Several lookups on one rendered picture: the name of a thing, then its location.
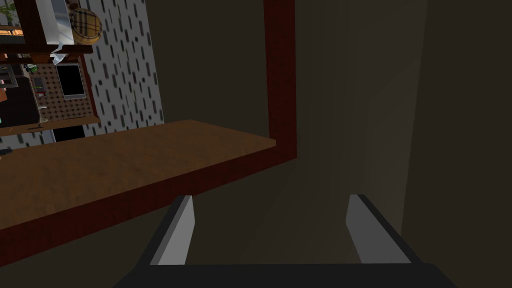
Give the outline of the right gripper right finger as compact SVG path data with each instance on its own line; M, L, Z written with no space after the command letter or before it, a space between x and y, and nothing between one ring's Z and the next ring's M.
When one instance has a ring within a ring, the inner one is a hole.
M421 264L419 256L363 194L351 194L345 224L363 264Z

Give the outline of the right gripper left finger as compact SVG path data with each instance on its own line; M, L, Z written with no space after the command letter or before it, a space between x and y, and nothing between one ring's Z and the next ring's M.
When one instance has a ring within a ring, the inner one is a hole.
M168 207L137 265L184 265L195 222L192 196L176 197Z

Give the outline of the brown wooden shelf unit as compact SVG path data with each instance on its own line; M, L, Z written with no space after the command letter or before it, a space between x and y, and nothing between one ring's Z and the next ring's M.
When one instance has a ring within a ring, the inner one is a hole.
M0 267L297 157L295 0L263 0L269 137L194 120L0 160Z

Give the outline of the tan plaid round barrel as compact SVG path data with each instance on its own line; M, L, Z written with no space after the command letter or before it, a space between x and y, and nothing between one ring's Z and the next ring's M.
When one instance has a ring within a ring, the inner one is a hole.
M89 9L77 8L69 15L73 39L78 45L93 45L100 40L103 25L100 18Z

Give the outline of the black screen silver frame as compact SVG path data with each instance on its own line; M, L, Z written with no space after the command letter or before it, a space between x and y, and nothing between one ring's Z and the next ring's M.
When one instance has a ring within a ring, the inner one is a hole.
M79 64L60 63L55 67L64 99L85 99L86 91Z

